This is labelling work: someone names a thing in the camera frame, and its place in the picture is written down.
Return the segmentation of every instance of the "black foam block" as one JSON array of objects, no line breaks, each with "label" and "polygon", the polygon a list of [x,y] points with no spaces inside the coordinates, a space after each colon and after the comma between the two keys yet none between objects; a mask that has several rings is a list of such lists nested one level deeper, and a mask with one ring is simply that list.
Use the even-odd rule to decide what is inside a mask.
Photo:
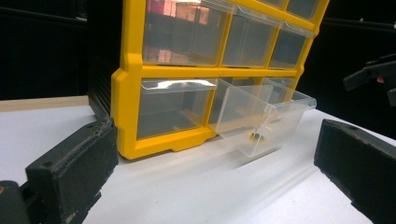
[{"label": "black foam block", "polygon": [[43,200],[44,223],[81,223],[117,164],[112,119],[82,127],[30,164],[29,189]]},{"label": "black foam block", "polygon": [[374,223],[396,223],[396,147],[325,119],[315,165]]}]

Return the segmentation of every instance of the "yellow storage cabinet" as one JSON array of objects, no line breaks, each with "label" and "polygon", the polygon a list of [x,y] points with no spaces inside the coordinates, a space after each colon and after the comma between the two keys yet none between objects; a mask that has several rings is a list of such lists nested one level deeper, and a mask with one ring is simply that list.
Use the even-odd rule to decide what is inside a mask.
[{"label": "yellow storage cabinet", "polygon": [[127,159],[214,137],[217,78],[295,88],[328,0],[124,0],[111,116]]}]

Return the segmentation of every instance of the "small metal part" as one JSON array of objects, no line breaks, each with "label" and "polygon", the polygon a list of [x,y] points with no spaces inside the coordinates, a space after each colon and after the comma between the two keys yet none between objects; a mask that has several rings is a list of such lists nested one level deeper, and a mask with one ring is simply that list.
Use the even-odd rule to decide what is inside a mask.
[{"label": "small metal part", "polygon": [[256,132],[250,133],[249,138],[254,141],[264,141],[265,140],[263,135],[261,135],[260,133],[256,133]]}]

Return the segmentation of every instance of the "white surface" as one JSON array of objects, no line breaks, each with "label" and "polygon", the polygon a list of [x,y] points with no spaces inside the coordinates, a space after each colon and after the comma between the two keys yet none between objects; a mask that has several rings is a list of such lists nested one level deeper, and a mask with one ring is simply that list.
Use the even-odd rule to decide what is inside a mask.
[{"label": "white surface", "polygon": [[[313,165],[324,118],[334,119],[305,112],[292,139],[265,157],[247,158],[220,139],[120,159],[84,223],[371,223]],[[30,162],[92,121],[88,106],[0,113],[0,179],[22,184]]]}]

